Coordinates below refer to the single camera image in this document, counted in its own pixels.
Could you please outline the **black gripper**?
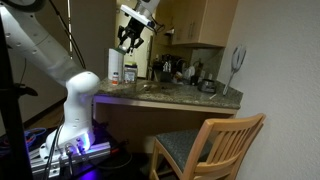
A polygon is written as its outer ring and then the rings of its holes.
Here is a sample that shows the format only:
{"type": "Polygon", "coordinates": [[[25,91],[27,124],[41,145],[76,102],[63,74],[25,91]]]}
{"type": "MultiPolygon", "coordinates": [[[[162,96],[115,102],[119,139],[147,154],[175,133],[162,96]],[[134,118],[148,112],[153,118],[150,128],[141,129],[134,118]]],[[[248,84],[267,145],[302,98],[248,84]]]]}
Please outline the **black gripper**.
{"type": "Polygon", "coordinates": [[[122,45],[127,38],[130,38],[131,42],[128,52],[133,53],[133,51],[144,42],[144,40],[140,38],[143,29],[144,25],[141,22],[131,18],[126,27],[119,26],[118,28],[117,37],[119,39],[119,44],[122,45]]]}

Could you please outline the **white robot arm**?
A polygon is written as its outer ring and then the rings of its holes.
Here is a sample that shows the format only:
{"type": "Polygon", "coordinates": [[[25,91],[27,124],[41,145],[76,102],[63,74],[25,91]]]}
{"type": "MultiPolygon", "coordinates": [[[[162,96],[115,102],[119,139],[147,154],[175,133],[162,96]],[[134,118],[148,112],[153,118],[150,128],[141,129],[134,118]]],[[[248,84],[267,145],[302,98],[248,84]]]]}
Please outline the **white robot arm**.
{"type": "Polygon", "coordinates": [[[42,159],[58,158],[73,147],[77,154],[92,149],[92,101],[99,77],[76,64],[66,49],[37,21],[34,13],[46,0],[1,0],[7,45],[67,89],[63,125],[39,148],[42,159]]]}

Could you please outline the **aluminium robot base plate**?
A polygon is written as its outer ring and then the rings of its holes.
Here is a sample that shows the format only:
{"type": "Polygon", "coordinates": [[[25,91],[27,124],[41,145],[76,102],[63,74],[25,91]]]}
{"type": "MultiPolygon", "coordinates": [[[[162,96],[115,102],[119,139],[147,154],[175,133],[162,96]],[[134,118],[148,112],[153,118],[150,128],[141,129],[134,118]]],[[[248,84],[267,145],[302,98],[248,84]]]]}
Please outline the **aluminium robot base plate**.
{"type": "Polygon", "coordinates": [[[29,153],[32,173],[57,177],[62,167],[73,166],[85,161],[106,157],[111,152],[109,142],[92,145],[88,150],[83,146],[67,143],[63,148],[47,150],[45,145],[29,153]]]}

